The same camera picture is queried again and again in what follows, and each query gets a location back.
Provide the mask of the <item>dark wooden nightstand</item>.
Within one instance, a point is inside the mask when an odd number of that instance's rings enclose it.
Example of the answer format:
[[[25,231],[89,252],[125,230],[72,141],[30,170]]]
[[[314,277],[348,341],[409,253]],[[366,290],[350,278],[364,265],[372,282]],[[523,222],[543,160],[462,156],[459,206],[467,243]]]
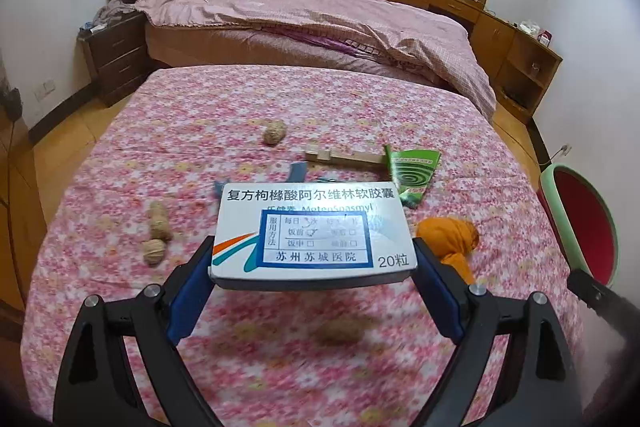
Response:
[[[153,70],[145,24],[146,17],[134,13],[102,29],[78,32],[91,82],[106,106],[136,91]]]

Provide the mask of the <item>pink striped quilt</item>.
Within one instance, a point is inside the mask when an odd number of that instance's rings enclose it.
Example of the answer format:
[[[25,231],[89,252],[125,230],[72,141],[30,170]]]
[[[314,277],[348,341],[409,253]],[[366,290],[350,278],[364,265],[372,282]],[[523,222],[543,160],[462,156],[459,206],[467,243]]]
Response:
[[[462,25],[387,0],[137,0],[155,27],[257,29],[338,44],[358,57],[436,77],[491,119],[497,98]]]

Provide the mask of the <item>clothes pile on nightstand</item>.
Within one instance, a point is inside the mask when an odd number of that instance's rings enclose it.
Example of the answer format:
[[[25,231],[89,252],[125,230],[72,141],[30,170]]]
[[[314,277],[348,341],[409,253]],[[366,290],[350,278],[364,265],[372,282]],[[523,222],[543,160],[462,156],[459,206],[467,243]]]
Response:
[[[95,32],[107,28],[108,25],[114,24],[122,20],[126,15],[137,12],[133,4],[124,0],[110,0],[103,5],[92,20],[84,23],[80,30]]]

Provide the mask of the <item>green mosquito coil wrapper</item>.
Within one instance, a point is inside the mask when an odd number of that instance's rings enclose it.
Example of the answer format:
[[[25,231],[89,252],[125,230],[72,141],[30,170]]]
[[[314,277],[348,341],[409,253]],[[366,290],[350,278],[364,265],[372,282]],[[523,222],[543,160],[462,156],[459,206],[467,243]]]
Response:
[[[393,150],[384,147],[386,164],[402,205],[416,209],[440,161],[438,150]]]

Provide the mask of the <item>peanut near gripper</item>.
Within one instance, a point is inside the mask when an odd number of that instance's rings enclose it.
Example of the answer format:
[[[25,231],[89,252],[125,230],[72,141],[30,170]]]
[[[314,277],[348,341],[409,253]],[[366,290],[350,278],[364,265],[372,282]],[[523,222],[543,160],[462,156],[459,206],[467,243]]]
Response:
[[[337,317],[320,324],[312,335],[322,346],[352,346],[374,325],[370,317]]]

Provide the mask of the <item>white medicine box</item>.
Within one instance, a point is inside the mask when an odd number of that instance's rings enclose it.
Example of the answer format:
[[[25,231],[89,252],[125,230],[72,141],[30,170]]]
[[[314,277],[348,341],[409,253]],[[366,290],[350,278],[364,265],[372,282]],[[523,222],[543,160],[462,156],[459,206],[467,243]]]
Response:
[[[417,266],[393,183],[229,183],[208,275],[224,289],[318,291],[401,282]]]

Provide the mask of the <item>wooden clothespin half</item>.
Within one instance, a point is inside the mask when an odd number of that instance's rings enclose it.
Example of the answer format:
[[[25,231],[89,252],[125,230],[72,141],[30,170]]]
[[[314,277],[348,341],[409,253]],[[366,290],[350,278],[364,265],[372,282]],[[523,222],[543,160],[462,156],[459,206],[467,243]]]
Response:
[[[350,168],[382,169],[386,167],[386,156],[362,152],[337,152],[319,145],[310,144],[305,148],[306,161],[323,165],[335,165]]]

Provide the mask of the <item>red and green bin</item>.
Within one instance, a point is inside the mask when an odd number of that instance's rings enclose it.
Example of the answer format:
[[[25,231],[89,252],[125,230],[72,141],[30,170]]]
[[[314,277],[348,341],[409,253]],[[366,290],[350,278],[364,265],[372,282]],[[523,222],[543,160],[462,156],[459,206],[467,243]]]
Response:
[[[570,269],[611,286],[618,265],[618,237],[598,190],[578,171],[554,162],[541,173],[537,196]]]

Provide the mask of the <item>round walnut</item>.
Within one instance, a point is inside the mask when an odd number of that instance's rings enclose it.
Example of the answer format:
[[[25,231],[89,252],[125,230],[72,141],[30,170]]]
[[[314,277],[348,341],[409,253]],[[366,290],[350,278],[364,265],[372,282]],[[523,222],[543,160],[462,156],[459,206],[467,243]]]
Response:
[[[166,255],[167,245],[163,239],[149,239],[142,243],[143,261],[150,267],[159,265]]]

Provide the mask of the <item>pink floral table cloth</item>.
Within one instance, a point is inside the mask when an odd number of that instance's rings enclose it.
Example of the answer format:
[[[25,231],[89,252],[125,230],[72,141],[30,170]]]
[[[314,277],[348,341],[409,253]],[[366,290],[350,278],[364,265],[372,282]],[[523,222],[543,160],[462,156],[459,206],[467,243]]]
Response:
[[[271,121],[288,132],[262,143]],[[464,96],[407,81],[327,69],[206,66],[164,69],[130,98],[67,185],[32,274],[21,344],[30,405],[50,417],[66,341],[82,300],[137,295],[186,262],[216,231],[215,181],[285,180],[305,148],[378,153],[438,150],[409,225],[468,220],[480,233],[470,263],[497,296],[545,293],[575,358],[582,319],[567,265],[526,174]],[[168,210],[172,239],[150,267],[149,208]],[[375,321],[360,343],[322,346],[337,317]],[[216,289],[179,352],[227,426],[405,426],[454,350],[410,282],[352,291]]]

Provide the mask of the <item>peanut in shell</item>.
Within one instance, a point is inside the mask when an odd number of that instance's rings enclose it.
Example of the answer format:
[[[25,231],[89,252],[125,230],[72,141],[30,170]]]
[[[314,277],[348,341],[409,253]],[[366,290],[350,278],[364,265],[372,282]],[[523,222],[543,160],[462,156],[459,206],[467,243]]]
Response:
[[[168,210],[162,202],[151,202],[149,208],[149,230],[151,239],[169,242],[172,230],[169,224]]]

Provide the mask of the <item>long wooden cabinet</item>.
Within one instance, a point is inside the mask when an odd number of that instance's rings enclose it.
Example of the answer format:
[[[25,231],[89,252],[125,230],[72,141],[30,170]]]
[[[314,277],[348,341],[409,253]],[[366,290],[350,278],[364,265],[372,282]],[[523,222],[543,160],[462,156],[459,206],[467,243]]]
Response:
[[[387,0],[455,20],[469,34],[477,62],[497,90],[498,102],[519,121],[532,120],[562,57],[525,31],[461,0]]]

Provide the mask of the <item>blue plastic curved piece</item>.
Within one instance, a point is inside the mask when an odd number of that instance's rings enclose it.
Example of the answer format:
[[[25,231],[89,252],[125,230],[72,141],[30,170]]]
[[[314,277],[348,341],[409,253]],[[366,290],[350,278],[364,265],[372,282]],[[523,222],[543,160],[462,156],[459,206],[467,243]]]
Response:
[[[308,172],[308,164],[306,163],[306,161],[292,162],[292,164],[290,165],[290,170],[288,170],[288,177],[286,178],[285,182],[286,183],[302,183],[302,182],[305,182],[306,181],[307,172]],[[222,192],[224,191],[224,188],[230,182],[231,182],[230,179],[227,179],[226,181],[215,181],[214,182],[213,193],[214,193],[214,197],[216,199],[221,199]],[[317,179],[317,182],[318,183],[332,183],[332,182],[336,182],[336,179],[327,178],[326,176],[322,176],[321,178]]]

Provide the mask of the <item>dark wooden bed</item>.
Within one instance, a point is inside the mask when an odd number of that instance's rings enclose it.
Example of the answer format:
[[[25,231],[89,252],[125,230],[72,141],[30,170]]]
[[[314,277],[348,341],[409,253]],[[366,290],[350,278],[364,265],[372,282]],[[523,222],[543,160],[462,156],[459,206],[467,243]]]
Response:
[[[137,0],[125,1],[135,4]],[[400,68],[365,60],[338,44],[314,46],[303,38],[290,38],[278,32],[161,28],[153,26],[146,17],[145,41],[151,57],[168,66],[257,64],[323,67],[368,72],[454,90],[436,77],[413,75]]]

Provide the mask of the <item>orange peel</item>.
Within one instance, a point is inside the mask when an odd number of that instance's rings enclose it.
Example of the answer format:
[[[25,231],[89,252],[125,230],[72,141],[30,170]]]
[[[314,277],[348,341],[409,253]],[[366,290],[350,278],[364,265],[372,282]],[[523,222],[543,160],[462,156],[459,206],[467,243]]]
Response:
[[[419,222],[416,236],[442,265],[454,269],[468,285],[475,283],[469,257],[480,243],[480,233],[470,221],[431,217]]]

